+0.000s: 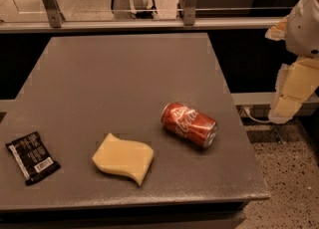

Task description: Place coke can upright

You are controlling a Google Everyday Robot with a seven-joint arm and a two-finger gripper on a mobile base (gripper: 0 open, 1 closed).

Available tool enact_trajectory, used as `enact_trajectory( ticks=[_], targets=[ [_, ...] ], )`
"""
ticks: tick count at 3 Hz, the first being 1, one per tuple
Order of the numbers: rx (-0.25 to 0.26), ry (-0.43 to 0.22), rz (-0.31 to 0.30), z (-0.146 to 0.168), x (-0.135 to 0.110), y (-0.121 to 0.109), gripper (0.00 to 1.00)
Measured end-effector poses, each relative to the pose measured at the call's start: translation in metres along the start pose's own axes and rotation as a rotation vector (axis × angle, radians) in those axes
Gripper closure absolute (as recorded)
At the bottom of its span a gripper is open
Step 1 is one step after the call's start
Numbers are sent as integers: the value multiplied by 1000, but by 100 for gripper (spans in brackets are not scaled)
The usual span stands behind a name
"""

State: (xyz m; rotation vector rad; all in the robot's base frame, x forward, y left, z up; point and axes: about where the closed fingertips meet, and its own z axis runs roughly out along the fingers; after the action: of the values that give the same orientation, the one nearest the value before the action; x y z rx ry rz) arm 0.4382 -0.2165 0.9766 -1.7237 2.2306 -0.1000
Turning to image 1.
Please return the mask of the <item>white rounded gripper body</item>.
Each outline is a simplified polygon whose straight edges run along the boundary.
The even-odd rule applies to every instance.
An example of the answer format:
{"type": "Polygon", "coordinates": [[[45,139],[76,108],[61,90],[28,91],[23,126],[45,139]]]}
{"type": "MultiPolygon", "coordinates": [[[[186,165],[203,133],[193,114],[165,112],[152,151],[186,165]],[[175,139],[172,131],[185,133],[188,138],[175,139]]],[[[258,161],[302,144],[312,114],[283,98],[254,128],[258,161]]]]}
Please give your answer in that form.
{"type": "Polygon", "coordinates": [[[308,58],[319,57],[319,0],[299,0],[286,24],[286,49],[308,58]]]}

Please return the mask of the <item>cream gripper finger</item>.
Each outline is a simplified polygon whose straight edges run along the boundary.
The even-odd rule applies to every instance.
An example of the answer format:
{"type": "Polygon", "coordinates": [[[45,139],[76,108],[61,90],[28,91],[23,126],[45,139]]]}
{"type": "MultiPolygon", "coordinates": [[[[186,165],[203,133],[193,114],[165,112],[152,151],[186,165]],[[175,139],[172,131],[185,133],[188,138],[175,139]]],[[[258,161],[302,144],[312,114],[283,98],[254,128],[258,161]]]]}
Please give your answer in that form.
{"type": "Polygon", "coordinates": [[[292,65],[282,64],[268,118],[277,124],[291,120],[319,87],[319,59],[298,57],[292,65]]]}
{"type": "Polygon", "coordinates": [[[273,41],[281,41],[286,38],[286,25],[288,17],[282,18],[275,26],[272,26],[265,33],[265,38],[273,41]]]}

